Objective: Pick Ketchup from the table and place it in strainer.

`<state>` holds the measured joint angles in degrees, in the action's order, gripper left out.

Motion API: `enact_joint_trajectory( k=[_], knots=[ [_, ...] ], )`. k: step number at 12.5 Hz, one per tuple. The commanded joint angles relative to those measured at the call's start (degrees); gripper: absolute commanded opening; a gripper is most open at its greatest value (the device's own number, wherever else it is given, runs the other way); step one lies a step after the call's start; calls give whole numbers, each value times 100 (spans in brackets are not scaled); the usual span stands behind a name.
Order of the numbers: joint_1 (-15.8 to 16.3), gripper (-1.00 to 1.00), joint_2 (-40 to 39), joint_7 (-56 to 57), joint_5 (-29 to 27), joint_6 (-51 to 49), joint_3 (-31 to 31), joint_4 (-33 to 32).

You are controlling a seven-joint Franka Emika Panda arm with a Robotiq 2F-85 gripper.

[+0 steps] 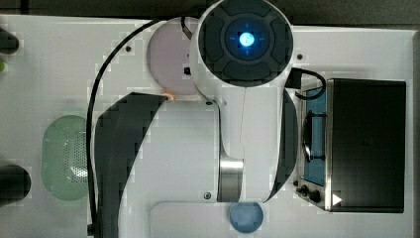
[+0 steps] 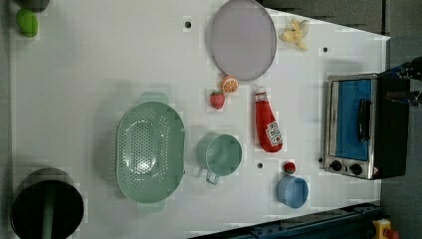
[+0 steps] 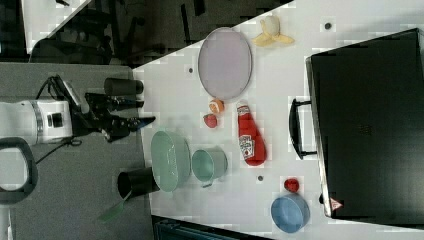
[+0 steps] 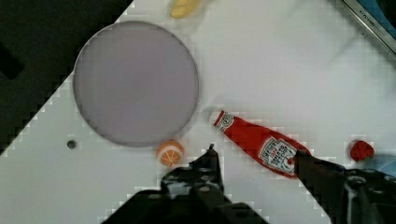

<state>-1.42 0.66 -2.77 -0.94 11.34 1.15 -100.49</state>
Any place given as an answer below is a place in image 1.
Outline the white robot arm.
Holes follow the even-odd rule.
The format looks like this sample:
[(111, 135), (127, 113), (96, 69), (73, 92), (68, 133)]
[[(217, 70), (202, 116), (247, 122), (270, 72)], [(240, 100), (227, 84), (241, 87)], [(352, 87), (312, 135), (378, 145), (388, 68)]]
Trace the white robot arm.
[(263, 203), (293, 172), (293, 33), (267, 0), (219, 0), (198, 20), (193, 91), (133, 92), (98, 119), (94, 238), (152, 238), (163, 203)]

